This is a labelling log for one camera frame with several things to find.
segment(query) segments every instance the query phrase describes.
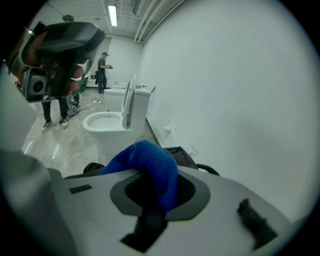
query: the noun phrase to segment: blue cloth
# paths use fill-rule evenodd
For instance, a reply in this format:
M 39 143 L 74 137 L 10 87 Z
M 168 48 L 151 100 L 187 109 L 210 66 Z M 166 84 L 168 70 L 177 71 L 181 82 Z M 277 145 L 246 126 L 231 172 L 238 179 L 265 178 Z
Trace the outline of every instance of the blue cloth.
M 166 149 L 146 140 L 139 141 L 117 154 L 99 175 L 129 169 L 148 171 L 156 199 L 165 212 L 176 207 L 178 168 L 175 159 Z

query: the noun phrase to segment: floor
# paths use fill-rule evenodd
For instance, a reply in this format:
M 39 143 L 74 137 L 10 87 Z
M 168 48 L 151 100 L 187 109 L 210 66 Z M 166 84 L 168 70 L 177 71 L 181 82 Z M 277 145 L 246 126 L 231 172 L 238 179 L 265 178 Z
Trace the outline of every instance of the floor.
M 69 119 L 69 126 L 66 129 L 63 129 L 61 125 L 53 126 L 43 134 L 41 129 L 45 119 L 42 105 L 39 102 L 31 103 L 38 117 L 26 137 L 22 151 L 40 160 L 47 168 L 59 170 L 63 177 L 82 174 L 87 164 L 99 162 L 97 148 L 91 136 L 83 128 L 82 122 L 92 113 L 105 111 L 104 95 L 99 94 L 97 89 L 87 89 L 81 93 L 81 96 L 80 110 L 84 110 Z M 94 101 L 101 101 L 101 103 L 92 106 Z M 51 103 L 51 120 L 55 124 L 60 119 L 59 102 L 54 100 Z M 156 144 L 147 124 L 144 125 L 142 136 L 136 141 L 141 140 Z

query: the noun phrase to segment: person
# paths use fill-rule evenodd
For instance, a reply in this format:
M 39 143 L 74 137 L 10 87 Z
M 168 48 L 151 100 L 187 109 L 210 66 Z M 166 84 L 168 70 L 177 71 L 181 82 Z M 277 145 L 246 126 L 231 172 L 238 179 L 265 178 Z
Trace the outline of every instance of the person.
M 106 65 L 106 58 L 109 56 L 107 52 L 103 52 L 101 58 L 98 61 L 98 89 L 99 93 L 103 94 L 107 88 L 106 69 L 110 69 L 110 65 Z
M 68 106 L 67 106 L 67 99 L 65 97 L 59 98 L 59 106 L 60 106 L 60 115 L 61 115 L 61 123 L 63 129 L 68 127 L 68 119 L 67 119 L 67 112 L 68 112 Z M 51 108 L 51 101 L 45 101 L 41 102 L 42 108 L 43 108 L 43 116 L 44 116 L 44 126 L 41 129 L 41 132 L 44 134 L 50 127 L 54 125 L 54 123 L 51 121 L 50 116 L 50 108 Z

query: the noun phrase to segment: fluorescent light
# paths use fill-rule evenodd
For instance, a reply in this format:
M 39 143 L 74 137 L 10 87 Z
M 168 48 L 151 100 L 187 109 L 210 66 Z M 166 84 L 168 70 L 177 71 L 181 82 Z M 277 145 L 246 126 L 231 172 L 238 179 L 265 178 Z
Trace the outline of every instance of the fluorescent light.
M 111 25 L 113 27 L 118 27 L 118 21 L 117 21 L 117 7 L 115 5 L 109 5 L 109 15 L 111 20 Z

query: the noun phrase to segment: toilet tank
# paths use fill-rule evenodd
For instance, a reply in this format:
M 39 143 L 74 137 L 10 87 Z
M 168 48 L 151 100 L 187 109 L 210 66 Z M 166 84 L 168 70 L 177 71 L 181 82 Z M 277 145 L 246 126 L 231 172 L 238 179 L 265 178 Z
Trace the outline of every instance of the toilet tank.
M 130 128 L 137 131 L 137 137 L 144 131 L 150 91 L 146 88 L 135 89 L 131 99 Z
M 110 112 L 121 112 L 121 107 L 124 102 L 125 89 L 105 89 L 104 93 L 104 104 L 106 111 Z

